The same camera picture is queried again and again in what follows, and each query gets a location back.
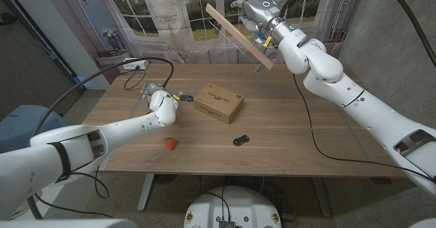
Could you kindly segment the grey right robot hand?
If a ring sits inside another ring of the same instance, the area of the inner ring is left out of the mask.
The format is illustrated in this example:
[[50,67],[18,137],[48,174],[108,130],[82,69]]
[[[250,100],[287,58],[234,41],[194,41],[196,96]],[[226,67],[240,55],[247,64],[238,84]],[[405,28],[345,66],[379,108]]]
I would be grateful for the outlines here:
[[230,7],[239,9],[239,20],[253,33],[267,29],[268,24],[280,13],[275,0],[235,0]]

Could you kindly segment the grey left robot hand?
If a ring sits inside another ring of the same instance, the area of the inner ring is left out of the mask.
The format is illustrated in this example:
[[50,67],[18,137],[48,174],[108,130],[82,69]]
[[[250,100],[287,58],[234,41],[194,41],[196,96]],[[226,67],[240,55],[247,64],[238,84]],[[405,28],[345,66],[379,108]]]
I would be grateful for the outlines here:
[[165,90],[165,88],[156,82],[146,82],[142,86],[140,93],[141,93],[142,98],[146,99],[148,96],[153,95],[157,91],[164,91],[164,90]]

